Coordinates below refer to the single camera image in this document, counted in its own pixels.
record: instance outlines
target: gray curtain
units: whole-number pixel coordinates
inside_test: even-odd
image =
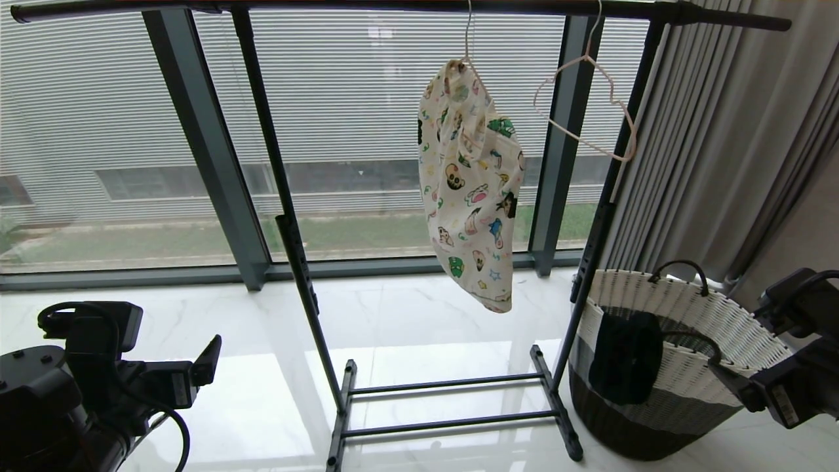
[[[699,3],[790,18],[793,28],[667,32],[602,265],[690,259],[735,281],[839,138],[839,3]]]

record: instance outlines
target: white cartoon print garment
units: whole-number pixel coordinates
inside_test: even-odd
[[[419,184],[446,273],[494,312],[512,308],[513,223],[524,155],[481,81],[450,60],[419,102]]]

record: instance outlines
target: black cloth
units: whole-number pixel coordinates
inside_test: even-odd
[[[659,375],[663,342],[654,314],[626,318],[604,310],[588,373],[591,389],[617,405],[644,403]]]

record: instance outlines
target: black and white basket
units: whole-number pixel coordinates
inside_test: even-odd
[[[698,332],[723,354],[722,365],[741,375],[791,356],[780,341],[733,300],[703,286],[627,270],[599,270],[591,286],[569,360],[574,408],[601,443],[632,459],[662,459],[725,422],[743,405],[708,369],[713,348],[691,336],[668,336],[648,400],[615,405],[591,389],[589,368],[604,316],[653,313],[663,331]]]

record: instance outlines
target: building window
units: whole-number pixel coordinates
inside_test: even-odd
[[[0,207],[32,205],[29,193],[18,176],[0,176]]]
[[[418,191],[420,188],[416,160],[292,162],[285,165],[285,171],[292,193]],[[268,165],[246,164],[242,173],[253,195],[277,193]]]
[[[96,174],[112,200],[207,195],[201,174],[194,166],[97,170]]]

